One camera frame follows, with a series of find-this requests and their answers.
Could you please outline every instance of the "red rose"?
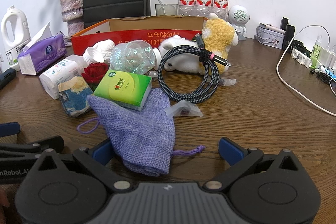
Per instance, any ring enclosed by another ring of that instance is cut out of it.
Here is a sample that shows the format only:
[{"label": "red rose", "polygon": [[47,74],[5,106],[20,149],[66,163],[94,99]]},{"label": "red rose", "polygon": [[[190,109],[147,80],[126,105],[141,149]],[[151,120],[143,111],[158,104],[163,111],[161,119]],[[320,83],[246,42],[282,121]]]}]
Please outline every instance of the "red rose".
[{"label": "red rose", "polygon": [[105,63],[92,63],[84,69],[82,76],[88,84],[98,85],[108,70]]}]

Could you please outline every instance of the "white robot figure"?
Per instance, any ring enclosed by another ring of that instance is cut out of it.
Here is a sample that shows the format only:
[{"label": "white robot figure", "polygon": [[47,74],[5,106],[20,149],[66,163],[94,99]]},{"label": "white robot figure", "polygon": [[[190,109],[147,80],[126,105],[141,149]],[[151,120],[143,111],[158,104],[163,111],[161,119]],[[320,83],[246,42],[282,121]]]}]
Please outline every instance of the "white robot figure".
[{"label": "white robot figure", "polygon": [[250,20],[250,14],[246,8],[240,5],[231,7],[228,13],[228,20],[235,29],[239,40],[246,40],[244,33],[246,33],[245,24]]}]

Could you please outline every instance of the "bottle cap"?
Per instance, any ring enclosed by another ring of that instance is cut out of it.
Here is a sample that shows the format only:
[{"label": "bottle cap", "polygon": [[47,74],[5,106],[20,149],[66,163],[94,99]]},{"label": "bottle cap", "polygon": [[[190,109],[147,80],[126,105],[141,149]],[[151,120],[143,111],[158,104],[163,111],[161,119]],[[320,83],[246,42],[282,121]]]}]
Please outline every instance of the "bottle cap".
[{"label": "bottle cap", "polygon": [[154,70],[158,70],[159,65],[161,63],[161,60],[162,60],[162,57],[161,57],[161,54],[160,54],[160,52],[157,48],[154,48],[153,52],[155,54]]},{"label": "bottle cap", "polygon": [[321,39],[322,39],[322,35],[317,35],[317,39],[316,39],[316,42],[315,44],[318,45],[318,46],[321,46]]},{"label": "bottle cap", "polygon": [[104,63],[103,55],[94,47],[88,47],[83,54],[83,58],[88,65],[91,63]]}]

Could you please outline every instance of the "purple tissue box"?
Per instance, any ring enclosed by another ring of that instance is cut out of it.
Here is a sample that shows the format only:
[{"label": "purple tissue box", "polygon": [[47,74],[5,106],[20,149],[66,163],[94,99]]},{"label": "purple tissue box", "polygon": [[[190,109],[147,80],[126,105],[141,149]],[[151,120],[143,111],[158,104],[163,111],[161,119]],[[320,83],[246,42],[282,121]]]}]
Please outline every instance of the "purple tissue box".
[{"label": "purple tissue box", "polygon": [[21,52],[17,61],[22,74],[36,75],[66,53],[63,36],[59,34],[36,42]]}]

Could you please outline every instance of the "blue tissue pack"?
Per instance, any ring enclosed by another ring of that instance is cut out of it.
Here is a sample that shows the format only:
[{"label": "blue tissue pack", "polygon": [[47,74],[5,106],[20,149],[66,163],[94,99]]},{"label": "blue tissue pack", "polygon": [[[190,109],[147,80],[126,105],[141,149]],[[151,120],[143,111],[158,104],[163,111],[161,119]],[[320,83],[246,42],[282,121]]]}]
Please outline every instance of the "blue tissue pack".
[{"label": "blue tissue pack", "polygon": [[58,85],[59,99],[65,113],[70,117],[77,117],[91,109],[86,97],[92,90],[81,76]]}]

